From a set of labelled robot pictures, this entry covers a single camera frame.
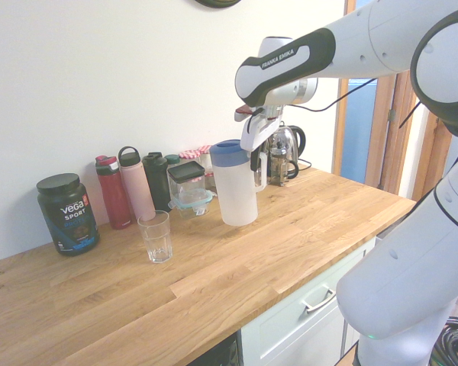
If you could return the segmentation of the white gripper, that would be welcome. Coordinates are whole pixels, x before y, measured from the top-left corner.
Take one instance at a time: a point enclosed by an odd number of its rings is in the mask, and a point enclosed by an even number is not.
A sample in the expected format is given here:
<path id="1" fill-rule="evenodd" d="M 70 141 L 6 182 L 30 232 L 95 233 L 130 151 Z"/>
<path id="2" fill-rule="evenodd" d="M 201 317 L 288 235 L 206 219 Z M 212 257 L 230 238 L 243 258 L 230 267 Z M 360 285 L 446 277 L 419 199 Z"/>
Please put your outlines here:
<path id="1" fill-rule="evenodd" d="M 250 154 L 250 168 L 257 172 L 260 168 L 260 151 L 256 150 L 279 128 L 283 106 L 261 106 L 246 120 L 240 138 L 240 147 Z"/>

